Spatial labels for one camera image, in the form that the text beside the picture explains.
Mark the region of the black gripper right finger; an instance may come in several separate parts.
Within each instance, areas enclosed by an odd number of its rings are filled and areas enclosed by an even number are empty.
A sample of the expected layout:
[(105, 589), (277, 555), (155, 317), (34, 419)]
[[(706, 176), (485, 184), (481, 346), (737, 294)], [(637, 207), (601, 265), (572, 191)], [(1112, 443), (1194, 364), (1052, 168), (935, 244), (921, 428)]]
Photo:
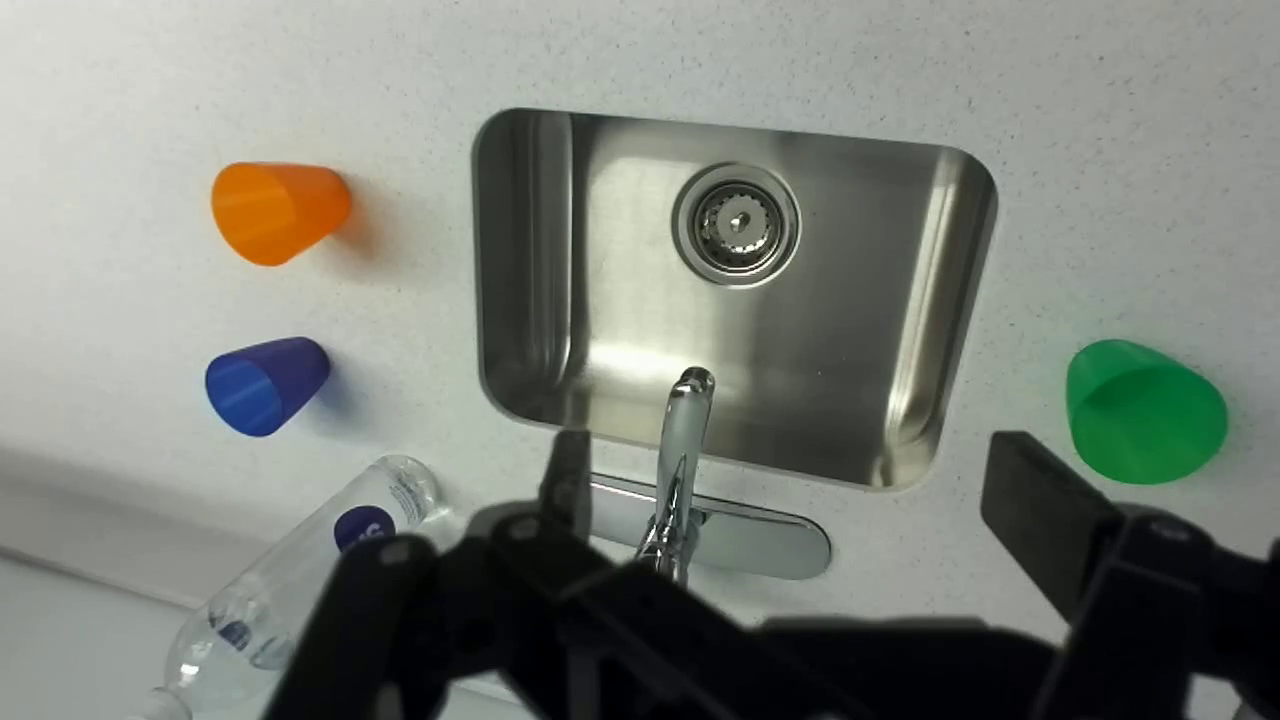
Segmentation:
[(988, 440), (979, 519), (1066, 623), (1031, 720), (1182, 720), (1194, 677), (1280, 720), (1277, 552), (1112, 503), (1031, 431)]

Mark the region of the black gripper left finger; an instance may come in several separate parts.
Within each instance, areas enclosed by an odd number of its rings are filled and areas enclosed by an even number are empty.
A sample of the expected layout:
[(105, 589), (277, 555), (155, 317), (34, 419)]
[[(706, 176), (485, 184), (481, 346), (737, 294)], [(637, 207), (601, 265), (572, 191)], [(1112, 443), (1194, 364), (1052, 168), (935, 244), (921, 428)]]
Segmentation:
[(589, 548), (591, 434), (560, 431), (527, 503), (352, 548), (269, 720), (437, 720), (464, 677), (495, 673), (543, 720), (747, 720), (711, 659), (739, 641), (706, 602)]

